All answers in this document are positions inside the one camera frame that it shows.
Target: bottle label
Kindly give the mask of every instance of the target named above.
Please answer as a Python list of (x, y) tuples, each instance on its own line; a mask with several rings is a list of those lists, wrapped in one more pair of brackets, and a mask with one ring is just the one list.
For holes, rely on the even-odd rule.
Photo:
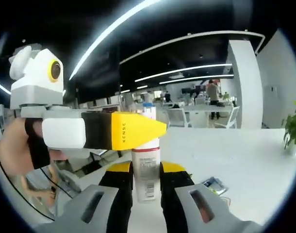
[(145, 196), (147, 199), (154, 198), (155, 176), (157, 174), (156, 158), (141, 158), (140, 163), (140, 177), (145, 183)]

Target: white bottle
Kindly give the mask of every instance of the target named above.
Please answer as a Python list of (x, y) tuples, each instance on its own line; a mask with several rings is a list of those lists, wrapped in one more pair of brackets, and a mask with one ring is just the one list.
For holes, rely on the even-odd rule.
[[(156, 119), (155, 107), (144, 107), (137, 112)], [(156, 200), (160, 196), (160, 161), (158, 138), (132, 149), (135, 187), (139, 202)]]

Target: human hand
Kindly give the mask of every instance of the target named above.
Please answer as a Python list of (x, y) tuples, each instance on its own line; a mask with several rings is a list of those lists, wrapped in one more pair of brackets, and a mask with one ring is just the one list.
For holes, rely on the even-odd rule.
[[(33, 125), (35, 133), (42, 137), (42, 122)], [(0, 162), (8, 175), (25, 175), (34, 169), (25, 131), (25, 119), (16, 118), (3, 133), (0, 141)], [(66, 160), (59, 150), (49, 150), (51, 160)]]
[(44, 198), (48, 207), (52, 207), (54, 205), (55, 194), (52, 191), (50, 191), (50, 190), (44, 191), (43, 198)]
[(53, 192), (53, 191), (50, 191), (50, 197), (53, 198), (53, 199), (55, 199), (55, 197), (56, 197), (56, 193)]

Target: computer monitor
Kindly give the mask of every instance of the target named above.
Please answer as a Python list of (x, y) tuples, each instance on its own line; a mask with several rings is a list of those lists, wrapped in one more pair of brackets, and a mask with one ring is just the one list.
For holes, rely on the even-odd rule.
[(181, 93), (182, 94), (188, 94), (188, 93), (190, 93), (191, 92), (191, 88), (182, 88), (181, 89)]
[(206, 91), (206, 86), (205, 85), (198, 85), (196, 86), (197, 91)]

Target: yellow pad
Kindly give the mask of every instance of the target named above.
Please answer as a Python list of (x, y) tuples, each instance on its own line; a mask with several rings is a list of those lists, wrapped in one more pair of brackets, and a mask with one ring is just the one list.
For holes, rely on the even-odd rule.
[(129, 150), (166, 133), (166, 124), (136, 113), (114, 112), (111, 118), (113, 150)]
[(130, 165), (131, 165), (130, 161), (119, 163), (119, 164), (113, 164), (107, 169), (107, 171), (129, 172)]
[(180, 166), (179, 164), (169, 163), (169, 162), (164, 162), (164, 161), (162, 161), (161, 163), (163, 166), (164, 173), (186, 171), (185, 168)]

